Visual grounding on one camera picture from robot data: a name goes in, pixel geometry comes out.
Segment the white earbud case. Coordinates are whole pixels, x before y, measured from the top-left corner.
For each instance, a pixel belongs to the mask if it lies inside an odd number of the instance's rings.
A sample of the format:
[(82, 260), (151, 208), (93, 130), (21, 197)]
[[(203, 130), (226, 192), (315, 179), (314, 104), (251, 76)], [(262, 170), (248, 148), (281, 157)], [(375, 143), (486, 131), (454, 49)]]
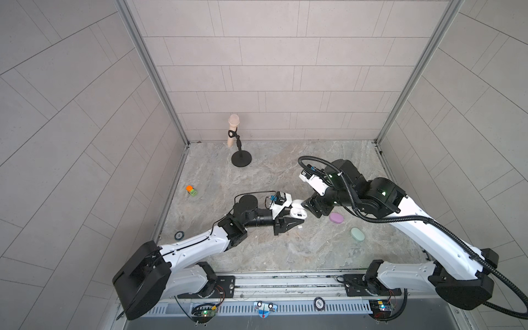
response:
[(307, 211), (304, 209), (302, 205), (301, 199), (295, 199), (292, 201), (290, 206), (290, 216), (295, 219), (306, 219), (307, 218)]

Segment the purple earbud case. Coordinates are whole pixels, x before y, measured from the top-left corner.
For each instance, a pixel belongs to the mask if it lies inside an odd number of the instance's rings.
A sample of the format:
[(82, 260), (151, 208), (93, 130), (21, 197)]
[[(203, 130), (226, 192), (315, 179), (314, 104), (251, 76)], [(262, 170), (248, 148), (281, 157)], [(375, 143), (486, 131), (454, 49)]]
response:
[(342, 224), (345, 220), (344, 216), (339, 213), (330, 213), (328, 218), (334, 224)]

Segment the mint green earbud case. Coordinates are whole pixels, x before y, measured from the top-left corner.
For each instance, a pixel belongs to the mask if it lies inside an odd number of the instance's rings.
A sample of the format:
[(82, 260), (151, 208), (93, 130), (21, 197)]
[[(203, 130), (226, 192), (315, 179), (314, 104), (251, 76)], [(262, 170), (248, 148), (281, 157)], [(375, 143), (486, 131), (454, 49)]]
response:
[(361, 231), (359, 228), (352, 228), (350, 234), (358, 242), (362, 242), (366, 238), (364, 232)]

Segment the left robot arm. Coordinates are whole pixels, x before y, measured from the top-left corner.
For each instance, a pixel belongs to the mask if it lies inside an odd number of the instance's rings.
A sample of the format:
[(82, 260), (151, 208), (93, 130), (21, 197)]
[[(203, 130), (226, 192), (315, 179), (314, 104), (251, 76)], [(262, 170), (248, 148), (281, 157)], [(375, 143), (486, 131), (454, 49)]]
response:
[(159, 301), (180, 294), (208, 296), (217, 275), (205, 261), (226, 252), (248, 237), (247, 228), (270, 226), (280, 235), (304, 223), (307, 211), (301, 201), (277, 192), (268, 207), (260, 208), (254, 195), (242, 195), (232, 209), (206, 232), (158, 246), (143, 243), (112, 279), (122, 305), (121, 316), (135, 320)]

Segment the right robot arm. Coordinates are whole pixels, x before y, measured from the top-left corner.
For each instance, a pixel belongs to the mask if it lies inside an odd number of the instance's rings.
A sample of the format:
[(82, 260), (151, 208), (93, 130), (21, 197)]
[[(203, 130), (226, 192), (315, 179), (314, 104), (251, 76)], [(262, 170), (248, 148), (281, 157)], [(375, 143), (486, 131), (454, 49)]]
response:
[(426, 250), (433, 260), (401, 264), (382, 259), (371, 262), (361, 286), (372, 295), (384, 296), (389, 290), (434, 292), (455, 307), (472, 310), (492, 298), (494, 282), (482, 262), (495, 266), (498, 255), (490, 249), (479, 250), (425, 213), (407, 193), (385, 177), (366, 180), (351, 161), (327, 162), (301, 156), (301, 180), (314, 194), (302, 206), (317, 218), (343, 207), (356, 217), (372, 215), (372, 222), (390, 224)]

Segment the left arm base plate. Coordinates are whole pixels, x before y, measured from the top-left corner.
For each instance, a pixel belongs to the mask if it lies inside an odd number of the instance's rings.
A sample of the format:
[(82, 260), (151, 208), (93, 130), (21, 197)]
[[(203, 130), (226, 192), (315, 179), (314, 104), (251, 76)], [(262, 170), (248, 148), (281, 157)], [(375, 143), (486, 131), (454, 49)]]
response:
[(234, 276), (218, 276), (215, 280), (208, 280), (205, 287), (193, 295), (202, 299), (232, 298), (234, 291)]

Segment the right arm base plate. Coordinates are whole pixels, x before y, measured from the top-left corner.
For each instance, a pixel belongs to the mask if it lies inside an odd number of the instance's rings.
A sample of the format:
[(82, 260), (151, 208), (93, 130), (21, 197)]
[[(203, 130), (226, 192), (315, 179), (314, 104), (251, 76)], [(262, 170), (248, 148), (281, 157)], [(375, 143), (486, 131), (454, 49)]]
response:
[(402, 295), (401, 289), (389, 290), (377, 278), (365, 274), (345, 274), (340, 276), (338, 282), (345, 286), (349, 297)]

